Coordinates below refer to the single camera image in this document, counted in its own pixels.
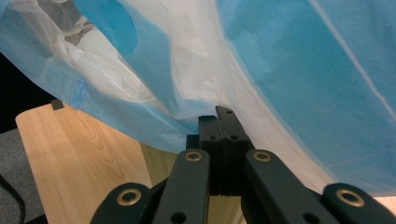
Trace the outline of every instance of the translucent plastic sheet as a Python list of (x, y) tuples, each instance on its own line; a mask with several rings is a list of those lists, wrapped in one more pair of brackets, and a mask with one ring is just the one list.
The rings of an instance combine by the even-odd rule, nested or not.
[(133, 138), (184, 149), (233, 109), (310, 188), (396, 189), (393, 1), (6, 0), (0, 50)]

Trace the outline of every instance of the screw hole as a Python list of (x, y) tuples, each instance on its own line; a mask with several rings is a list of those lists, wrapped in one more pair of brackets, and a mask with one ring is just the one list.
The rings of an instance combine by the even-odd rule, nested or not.
[(199, 152), (193, 151), (193, 152), (187, 153), (185, 158), (187, 161), (200, 161), (202, 158), (202, 155)]
[(266, 152), (258, 151), (253, 154), (253, 157), (258, 161), (270, 161), (271, 155)]
[(319, 224), (320, 220), (312, 214), (306, 213), (303, 215), (304, 220), (309, 224)]
[(335, 195), (344, 203), (354, 207), (363, 207), (365, 205), (364, 199), (350, 189), (338, 189)]
[(176, 224), (184, 223), (186, 219), (186, 215), (184, 215), (183, 213), (174, 213), (171, 216), (171, 221)]
[(122, 200), (125, 202), (130, 202), (136, 198), (136, 194), (133, 192), (128, 192), (122, 196)]
[(139, 202), (142, 193), (138, 189), (125, 189), (117, 197), (117, 203), (121, 206), (130, 206)]

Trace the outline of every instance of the blue plastic bag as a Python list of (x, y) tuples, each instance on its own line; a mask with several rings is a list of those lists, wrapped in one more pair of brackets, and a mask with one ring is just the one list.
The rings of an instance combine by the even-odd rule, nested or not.
[(184, 149), (235, 111), (311, 189), (396, 189), (393, 1), (6, 0), (0, 50), (133, 138)]

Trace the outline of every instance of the black cable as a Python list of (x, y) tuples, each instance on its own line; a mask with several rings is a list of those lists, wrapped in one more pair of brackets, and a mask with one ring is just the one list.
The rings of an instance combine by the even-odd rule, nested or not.
[(3, 187), (9, 194), (17, 201), (18, 206), (20, 207), (20, 224), (23, 224), (26, 216), (26, 207), (23, 198), (21, 195), (14, 189), (12, 186), (0, 175), (0, 186)]

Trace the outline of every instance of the blue plastic film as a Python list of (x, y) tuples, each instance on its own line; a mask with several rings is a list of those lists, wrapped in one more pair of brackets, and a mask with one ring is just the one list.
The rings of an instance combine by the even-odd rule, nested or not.
[[(327, 5), (334, 18), (337, 8), (353, 8)], [(372, 38), (389, 23), (373, 30), (367, 20), (347, 26), (339, 17), (343, 21), (335, 22), (347, 26), (342, 29), (346, 43), (359, 55), (351, 58), (308, 1), (218, 1), (218, 7), (226, 38), (250, 82), (305, 150), (341, 182), (371, 192), (394, 191), (396, 76), (390, 73), (396, 71), (396, 50), (394, 40), (377, 45)], [(369, 7), (361, 13), (353, 15), (381, 14)], [(368, 34), (361, 32), (361, 22), (371, 28)], [(368, 48), (374, 51), (366, 53)]]

